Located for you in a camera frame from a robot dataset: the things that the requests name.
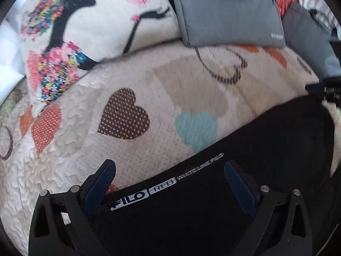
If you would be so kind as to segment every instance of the teal heart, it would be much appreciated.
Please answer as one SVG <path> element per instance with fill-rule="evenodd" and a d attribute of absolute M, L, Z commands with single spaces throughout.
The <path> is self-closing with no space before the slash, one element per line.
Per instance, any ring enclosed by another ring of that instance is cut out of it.
<path fill-rule="evenodd" d="M 217 121 L 207 112 L 197 115 L 182 113 L 175 121 L 175 129 L 182 142 L 190 146 L 195 153 L 204 150 L 217 140 Z"/>

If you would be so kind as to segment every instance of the black garment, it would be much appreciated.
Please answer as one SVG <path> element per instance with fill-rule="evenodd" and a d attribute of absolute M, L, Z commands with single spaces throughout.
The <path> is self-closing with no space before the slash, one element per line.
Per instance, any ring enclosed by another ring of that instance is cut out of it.
<path fill-rule="evenodd" d="M 234 159 L 259 185 L 279 192 L 301 190 L 316 254 L 340 219 L 341 172 L 331 179 L 329 175 L 333 149 L 334 122 L 328 110 L 316 98 L 300 97 L 168 171 L 107 195 L 103 205 L 118 207 L 120 198 L 169 182 L 212 159 L 204 168 L 176 184 L 164 184 L 146 199 L 99 211 L 89 220 L 112 255 L 227 255 L 251 222 L 224 177 L 224 164 Z"/>

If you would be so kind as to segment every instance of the gray fabric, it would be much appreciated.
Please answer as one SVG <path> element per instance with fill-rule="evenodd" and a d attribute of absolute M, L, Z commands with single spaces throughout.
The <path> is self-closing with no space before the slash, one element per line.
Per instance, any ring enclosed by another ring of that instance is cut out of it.
<path fill-rule="evenodd" d="M 285 47 L 275 0 L 174 0 L 174 3 L 186 46 Z"/>
<path fill-rule="evenodd" d="M 321 79 L 341 76 L 340 61 L 330 45 L 331 30 L 311 17 L 298 3 L 291 3 L 283 17 L 285 41 Z"/>

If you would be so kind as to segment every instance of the woman silhouette print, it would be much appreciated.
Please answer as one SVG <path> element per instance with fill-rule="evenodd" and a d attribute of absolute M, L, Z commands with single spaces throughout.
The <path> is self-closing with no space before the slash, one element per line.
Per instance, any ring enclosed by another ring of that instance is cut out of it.
<path fill-rule="evenodd" d="M 70 84 L 85 74 L 84 70 L 97 64 L 75 44 L 63 41 L 65 27 L 71 15 L 80 8 L 95 4 L 96 0 L 41 0 L 22 28 L 21 34 L 32 37 L 34 41 L 37 35 L 41 36 L 53 27 L 47 48 L 42 54 L 30 51 L 27 60 L 30 86 L 33 91 L 37 91 L 39 87 L 41 98 L 47 103 L 61 96 Z M 169 8 L 161 13 L 156 10 L 144 12 L 139 16 L 139 21 L 144 18 L 163 18 L 168 11 Z M 138 23 L 135 24 L 123 53 L 129 51 Z"/>

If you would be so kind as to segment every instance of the quilted blanket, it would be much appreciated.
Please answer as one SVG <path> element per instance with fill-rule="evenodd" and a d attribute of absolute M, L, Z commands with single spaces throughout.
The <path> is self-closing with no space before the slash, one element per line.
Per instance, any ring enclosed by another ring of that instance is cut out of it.
<path fill-rule="evenodd" d="M 194 49 L 173 42 L 96 66 L 38 118 L 23 95 L 0 112 L 5 231 L 27 255 L 42 189 L 58 193 L 80 185 L 105 159 L 117 169 L 108 192 L 146 180 L 306 94 L 305 85 L 317 81 L 288 48 Z M 335 121 L 332 176 L 341 160 L 341 113 L 325 106 Z"/>

